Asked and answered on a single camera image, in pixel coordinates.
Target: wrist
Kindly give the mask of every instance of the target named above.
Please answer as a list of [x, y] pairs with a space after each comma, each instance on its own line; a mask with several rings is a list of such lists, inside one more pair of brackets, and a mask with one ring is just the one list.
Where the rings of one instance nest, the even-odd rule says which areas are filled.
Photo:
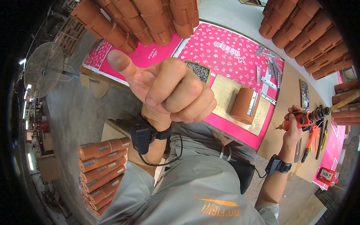
[[164, 131], [171, 125], [170, 115], [158, 113], [146, 104], [143, 104], [141, 116], [157, 131]]

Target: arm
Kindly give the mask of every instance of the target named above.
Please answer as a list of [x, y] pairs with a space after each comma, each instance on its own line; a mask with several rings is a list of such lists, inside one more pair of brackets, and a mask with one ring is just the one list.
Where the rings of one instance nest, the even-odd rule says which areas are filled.
[[[279, 158], [285, 163], [294, 163], [296, 143], [301, 137], [301, 129], [297, 128], [296, 119], [292, 112], [302, 110], [299, 106], [293, 105], [288, 109], [289, 113], [284, 119], [289, 120], [289, 130], [283, 137], [283, 146], [278, 154]], [[275, 171], [271, 176], [267, 176], [261, 187], [255, 207], [264, 203], [278, 204], [283, 196], [288, 174]]]

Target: fingernail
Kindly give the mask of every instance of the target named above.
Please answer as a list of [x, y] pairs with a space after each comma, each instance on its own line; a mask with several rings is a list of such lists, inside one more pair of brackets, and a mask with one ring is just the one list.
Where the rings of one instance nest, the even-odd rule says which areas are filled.
[[157, 105], [157, 103], [154, 101], [154, 100], [152, 100], [151, 98], [147, 98], [146, 100], [146, 104], [148, 105], [148, 106], [156, 106]]

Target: wooden board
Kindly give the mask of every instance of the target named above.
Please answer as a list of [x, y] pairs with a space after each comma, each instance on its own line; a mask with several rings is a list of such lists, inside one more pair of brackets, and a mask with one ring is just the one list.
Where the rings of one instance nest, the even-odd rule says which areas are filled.
[[252, 125], [247, 125], [231, 118], [229, 113], [234, 105], [234, 97], [241, 87], [241, 84], [222, 75], [217, 75], [211, 86], [217, 101], [217, 106], [212, 112], [258, 136], [269, 110], [270, 102], [258, 96], [260, 101]]
[[[300, 105], [300, 85], [299, 79], [305, 81], [305, 78], [292, 66], [290, 63], [285, 61], [283, 79], [281, 84], [281, 89], [279, 97], [276, 103], [273, 117], [271, 118], [270, 125], [267, 129], [267, 132], [264, 136], [264, 139], [257, 151], [257, 154], [261, 157], [269, 160], [274, 154], [280, 152], [282, 143], [283, 143], [283, 130], [276, 130], [283, 121], [284, 116], [288, 113], [288, 108], [292, 105]], [[319, 94], [315, 89], [308, 84], [309, 87], [309, 102], [310, 110], [313, 111], [319, 105], [325, 106]], [[291, 172], [294, 172], [301, 162], [301, 158], [304, 155], [305, 148], [310, 139], [310, 132], [306, 131], [302, 133], [302, 143], [299, 161], [292, 165]], [[320, 153], [319, 160], [316, 160], [316, 151], [314, 150], [314, 144], [312, 145], [313, 151], [309, 153], [306, 158], [304, 165], [298, 171], [297, 175], [308, 182], [312, 182], [315, 177], [316, 172], [318, 171], [321, 159], [323, 158], [324, 151]]]
[[296, 210], [296, 213], [285, 223], [285, 225], [316, 224], [325, 211], [326, 207], [324, 204], [322, 204], [315, 195], [312, 195], [301, 208]]

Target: box of screws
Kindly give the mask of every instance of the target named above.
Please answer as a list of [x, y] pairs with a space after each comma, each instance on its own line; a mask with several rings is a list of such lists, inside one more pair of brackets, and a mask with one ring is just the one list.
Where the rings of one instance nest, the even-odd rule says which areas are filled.
[[197, 62], [193, 62], [190, 60], [184, 60], [184, 63], [187, 67], [193, 70], [194, 74], [196, 74], [196, 76], [198, 76], [198, 78], [202, 82], [206, 84], [209, 83], [211, 76], [211, 69], [209, 67], [203, 66]]

